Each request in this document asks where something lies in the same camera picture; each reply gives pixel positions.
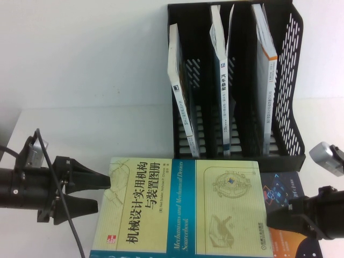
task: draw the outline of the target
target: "magazine rack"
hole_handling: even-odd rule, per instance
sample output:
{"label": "magazine rack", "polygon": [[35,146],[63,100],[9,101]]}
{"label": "magazine rack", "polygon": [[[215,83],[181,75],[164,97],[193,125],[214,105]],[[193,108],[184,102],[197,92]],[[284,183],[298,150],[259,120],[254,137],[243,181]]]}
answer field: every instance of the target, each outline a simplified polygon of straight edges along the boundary
{"label": "magazine rack", "polygon": [[[256,28],[251,5],[265,5],[271,36],[278,55],[270,155],[262,155],[262,133],[257,126],[254,104]],[[256,160],[262,172],[300,171],[305,147],[297,128],[292,100],[300,56],[303,21],[289,0],[234,1],[168,5],[168,25],[178,23],[180,42],[197,106],[202,159],[223,159],[218,101],[213,72],[213,52],[209,30],[210,6],[220,4],[220,15],[228,36],[232,19],[228,79],[236,101],[231,159]],[[173,100],[174,154],[192,158],[178,108]]]}

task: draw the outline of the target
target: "cable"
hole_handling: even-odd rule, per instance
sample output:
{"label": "cable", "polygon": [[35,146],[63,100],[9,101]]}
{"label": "cable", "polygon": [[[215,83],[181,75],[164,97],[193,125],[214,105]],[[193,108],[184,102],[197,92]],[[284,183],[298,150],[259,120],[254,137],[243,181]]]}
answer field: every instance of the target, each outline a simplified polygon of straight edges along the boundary
{"label": "cable", "polygon": [[66,204],[66,200],[65,200],[65,197],[63,196],[63,192],[62,192],[62,189],[61,189],[61,186],[60,186],[60,182],[59,182],[59,180],[58,180],[58,177],[56,176],[56,173],[55,173],[55,171],[54,171],[52,162],[50,161],[50,158],[49,158],[49,156],[48,156],[47,149],[46,149],[45,146],[44,146],[43,139],[42,139],[41,133],[40,133],[40,131],[39,131],[39,128],[36,129],[36,134],[37,134],[39,143],[41,144],[41,148],[42,148],[44,157],[45,157],[45,159],[46,159],[46,161],[47,161],[47,163],[48,163],[49,170],[50,170],[50,172],[51,172],[51,174],[52,174],[52,176],[53,176],[54,182],[55,182],[56,187],[57,187],[57,189],[58,189],[58,192],[59,192],[59,195],[60,195],[60,198],[61,198],[61,201],[62,201],[64,210],[65,210],[66,215],[67,215],[67,218],[68,218],[68,222],[69,222],[71,231],[73,232],[73,235],[74,235],[75,240],[76,240],[76,244],[77,244],[77,246],[78,246],[78,248],[79,248],[80,255],[81,255],[82,258],[85,258],[84,250],[82,249],[82,246],[81,246],[81,242],[80,242],[79,236],[77,235],[77,232],[76,232],[76,230],[75,230],[74,224],[73,224],[73,222],[72,222],[72,220],[71,220],[71,217],[70,217],[70,214],[69,214],[69,211],[68,211],[68,207],[67,207],[67,204]]}
{"label": "cable", "polygon": [[2,145],[0,145],[0,152],[6,152],[15,158],[19,157],[18,153]]}

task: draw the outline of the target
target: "desk file organizer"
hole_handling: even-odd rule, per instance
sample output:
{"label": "desk file organizer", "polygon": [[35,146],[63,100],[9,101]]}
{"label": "desk file organizer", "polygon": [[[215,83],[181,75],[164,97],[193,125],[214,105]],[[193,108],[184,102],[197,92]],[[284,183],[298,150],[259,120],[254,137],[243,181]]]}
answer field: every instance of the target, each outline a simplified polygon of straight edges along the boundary
{"label": "desk file organizer", "polygon": [[[265,4],[271,36],[278,55],[270,155],[262,156],[262,133],[257,126],[253,82],[256,27],[251,5]],[[256,160],[262,172],[300,171],[305,147],[292,111],[303,21],[290,0],[234,1],[168,5],[168,26],[178,23],[187,78],[197,106],[202,159],[223,159],[220,121],[209,30],[210,6],[221,5],[225,37],[230,10],[232,20],[228,80],[236,100],[231,159]],[[178,108],[173,100],[175,158],[192,158]]]}

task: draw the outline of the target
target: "robotic arm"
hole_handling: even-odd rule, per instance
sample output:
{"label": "robotic arm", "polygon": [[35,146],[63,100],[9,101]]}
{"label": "robotic arm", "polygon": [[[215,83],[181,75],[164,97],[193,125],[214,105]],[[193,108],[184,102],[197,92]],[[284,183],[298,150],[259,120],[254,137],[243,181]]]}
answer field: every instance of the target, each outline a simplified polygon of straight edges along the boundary
{"label": "robotic arm", "polygon": [[[344,175],[344,153],[322,142],[310,151],[315,163],[336,176]],[[344,191],[319,188],[319,195],[289,200],[289,205],[267,215],[267,225],[307,237],[332,240],[344,238]]]}
{"label": "robotic arm", "polygon": [[[44,148],[48,143],[43,141]],[[68,219],[61,196],[49,168],[41,167],[44,159],[37,132],[27,138],[16,156],[13,169],[0,168],[0,207],[38,210],[37,222],[58,225]],[[110,188],[108,176],[92,171],[69,157],[57,156],[52,164],[71,218],[98,212],[96,200],[69,196],[72,192]]]}

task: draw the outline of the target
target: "textbook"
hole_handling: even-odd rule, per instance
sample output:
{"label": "textbook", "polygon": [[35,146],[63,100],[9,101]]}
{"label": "textbook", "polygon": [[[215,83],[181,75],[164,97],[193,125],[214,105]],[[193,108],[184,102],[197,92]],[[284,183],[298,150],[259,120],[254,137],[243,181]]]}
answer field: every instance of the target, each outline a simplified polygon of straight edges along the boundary
{"label": "textbook", "polygon": [[234,100],[230,96],[231,89],[228,83],[228,53],[230,48],[233,9],[234,5],[230,11],[227,40],[225,40],[224,28],[221,21],[220,5],[212,5],[210,9],[212,25],[209,33],[214,50],[214,68],[224,157],[231,156],[231,129],[234,113],[233,104],[235,105]]}
{"label": "textbook", "polygon": [[196,106],[185,77],[185,64],[179,41],[178,25],[170,25],[167,73],[176,99],[192,157],[200,158]]}
{"label": "textbook", "polygon": [[255,161],[113,158],[91,258],[273,257]]}
{"label": "textbook", "polygon": [[273,119],[277,53],[270,34],[265,8],[252,5],[257,30],[256,104],[258,119],[263,132],[263,155],[269,155]]}

